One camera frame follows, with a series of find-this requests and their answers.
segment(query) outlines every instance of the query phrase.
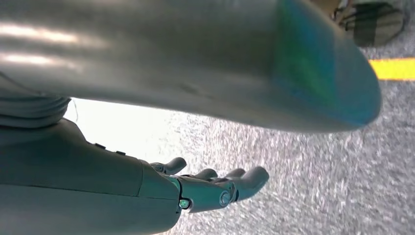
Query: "yellow painted stripe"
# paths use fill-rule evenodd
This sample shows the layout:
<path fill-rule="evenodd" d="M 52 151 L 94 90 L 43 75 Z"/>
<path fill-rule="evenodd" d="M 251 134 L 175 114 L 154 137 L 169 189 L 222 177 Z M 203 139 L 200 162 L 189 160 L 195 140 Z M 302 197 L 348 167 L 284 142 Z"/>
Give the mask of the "yellow painted stripe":
<path fill-rule="evenodd" d="M 415 81 L 415 58 L 369 61 L 379 80 Z"/>

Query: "robotic hand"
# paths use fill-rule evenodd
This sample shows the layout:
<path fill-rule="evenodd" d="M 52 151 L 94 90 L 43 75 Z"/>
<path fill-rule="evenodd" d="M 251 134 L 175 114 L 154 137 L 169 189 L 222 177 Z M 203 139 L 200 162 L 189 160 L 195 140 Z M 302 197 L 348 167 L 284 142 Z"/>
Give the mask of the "robotic hand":
<path fill-rule="evenodd" d="M 196 175 L 174 176 L 186 167 L 183 158 L 175 158 L 167 164 L 150 165 L 176 185 L 180 190 L 179 207 L 190 213 L 221 209 L 248 199 L 258 193 L 269 179 L 267 171 L 259 166 L 248 172 L 235 169 L 219 178 L 213 169 L 205 169 Z"/>
<path fill-rule="evenodd" d="M 176 176 L 183 158 L 149 164 L 109 151 L 65 119 L 46 128 L 0 127 L 0 152 L 0 234 L 161 233 L 183 210 L 224 208 L 254 196 L 269 178 L 261 167 L 223 178 L 212 169 Z"/>

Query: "metal surface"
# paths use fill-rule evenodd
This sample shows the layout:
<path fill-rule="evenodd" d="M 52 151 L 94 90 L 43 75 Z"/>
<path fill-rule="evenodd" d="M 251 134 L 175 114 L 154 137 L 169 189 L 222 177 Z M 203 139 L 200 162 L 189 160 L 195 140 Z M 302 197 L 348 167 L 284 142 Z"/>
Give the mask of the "metal surface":
<path fill-rule="evenodd" d="M 380 109 L 364 56 L 307 0 L 0 1 L 0 75 L 300 132 L 355 130 Z"/>

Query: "gray asphalt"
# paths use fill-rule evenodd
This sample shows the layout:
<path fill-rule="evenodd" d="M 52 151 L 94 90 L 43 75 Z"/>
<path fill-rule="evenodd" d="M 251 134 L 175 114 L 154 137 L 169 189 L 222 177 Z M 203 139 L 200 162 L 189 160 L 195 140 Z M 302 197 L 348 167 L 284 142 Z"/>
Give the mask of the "gray asphalt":
<path fill-rule="evenodd" d="M 406 6 L 413 9 L 412 2 Z M 364 52 L 368 58 L 414 57 L 414 34 L 411 20 L 388 46 Z M 189 166 L 183 174 L 207 167 L 225 174 L 256 165 L 269 171 L 269 183 L 254 198 L 224 210 L 184 214 L 166 235 L 415 234 L 415 83 L 381 82 L 381 87 L 383 112 L 375 123 L 332 135 L 296 135 L 93 101 L 76 104 L 87 139 L 109 149 L 149 162 L 184 157 Z M 68 116 L 75 119 L 74 112 Z"/>

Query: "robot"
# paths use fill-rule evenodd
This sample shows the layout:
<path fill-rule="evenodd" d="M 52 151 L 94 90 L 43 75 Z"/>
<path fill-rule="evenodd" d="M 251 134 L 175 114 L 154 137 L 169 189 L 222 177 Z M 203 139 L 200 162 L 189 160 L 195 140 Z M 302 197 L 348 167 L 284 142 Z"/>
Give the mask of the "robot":
<path fill-rule="evenodd" d="M 161 233 L 269 179 L 107 151 L 63 118 L 71 97 L 308 133 L 381 106 L 365 57 L 308 0 L 0 1 L 0 234 Z"/>

